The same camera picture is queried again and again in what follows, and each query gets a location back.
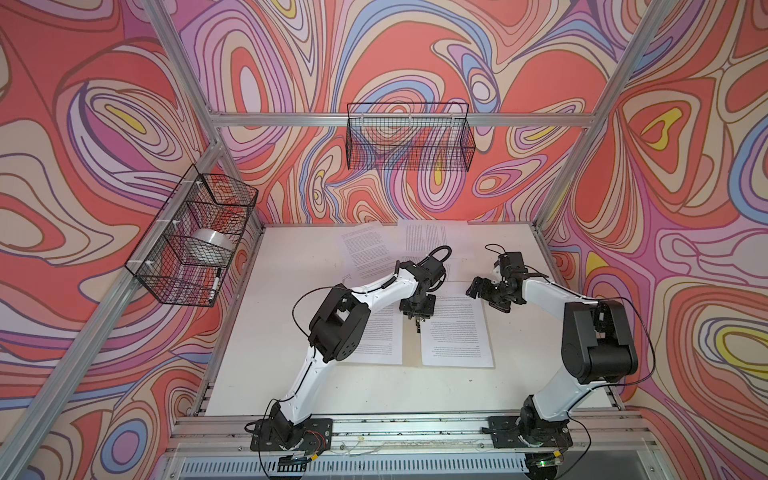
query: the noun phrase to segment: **black wire mesh basket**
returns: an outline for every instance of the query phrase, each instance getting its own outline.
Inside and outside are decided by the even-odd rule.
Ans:
[[[358,102],[346,108],[350,170],[469,171],[475,136],[466,102]]]
[[[235,178],[198,172],[141,265],[126,267],[160,303],[213,306],[257,195]]]

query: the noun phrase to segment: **white table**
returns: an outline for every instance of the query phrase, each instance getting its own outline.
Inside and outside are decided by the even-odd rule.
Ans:
[[[262,415],[270,399],[283,398],[307,347],[291,320],[291,307],[305,292],[342,279],[336,236],[350,228],[266,229],[206,415]],[[497,256],[483,246],[491,242],[521,251],[528,265],[549,273],[529,225],[468,225],[466,231],[475,258],[462,260],[460,280],[489,274]],[[327,293],[312,293],[296,308],[304,329]],[[494,369],[421,366],[419,334],[414,321],[404,318],[404,365],[341,362],[320,390],[315,414],[519,409],[560,368],[562,319],[532,304],[513,304],[510,313],[502,313],[483,301],[483,310]],[[603,389],[580,405],[609,406]]]

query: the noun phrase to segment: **robotic arm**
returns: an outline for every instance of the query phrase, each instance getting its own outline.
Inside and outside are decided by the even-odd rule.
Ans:
[[[624,306],[578,295],[529,273],[520,252],[504,252],[494,263],[493,280],[476,277],[467,295],[509,313],[511,304],[534,303],[563,319],[563,365],[549,383],[529,396],[514,430],[500,446],[572,446],[568,414],[591,390],[637,371],[637,353]],[[494,430],[493,420],[490,432]],[[493,435],[496,443],[498,435]]]
[[[440,251],[445,256],[435,258]],[[258,432],[269,435],[257,435],[262,438],[255,441],[282,449],[296,447],[306,434],[304,424],[312,414],[318,390],[331,369],[360,344],[370,314],[399,301],[400,310],[409,318],[429,318],[435,311],[435,296],[429,293],[445,280],[443,262],[450,256],[451,247],[443,245],[418,263],[397,262],[393,275],[376,282],[354,289],[341,283],[334,286],[310,321],[304,364],[285,400],[273,405],[268,426],[257,423]]]

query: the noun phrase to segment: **white vented panel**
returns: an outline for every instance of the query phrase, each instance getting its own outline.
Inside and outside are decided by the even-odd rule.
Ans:
[[[321,456],[308,464],[304,473],[277,472],[276,458],[263,459],[270,475],[346,477],[361,475],[447,475],[466,473],[522,473],[527,472],[523,453],[472,453],[425,455],[344,455]],[[181,478],[266,478],[261,472],[259,459],[201,457],[188,458],[180,473]]]

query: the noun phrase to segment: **patterned wall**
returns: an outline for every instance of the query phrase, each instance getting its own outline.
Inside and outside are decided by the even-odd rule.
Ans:
[[[195,0],[173,20],[215,111],[346,111],[450,101],[475,112],[589,112],[642,1]],[[346,129],[222,131],[267,223],[531,220],[578,132],[475,130],[468,174],[349,172]]]
[[[766,78],[765,2],[681,1],[547,229],[572,288],[650,322],[622,397],[681,478],[768,478]]]
[[[0,441],[206,147],[140,2],[0,2]],[[144,478],[186,412],[213,309],[134,298],[26,478]]]

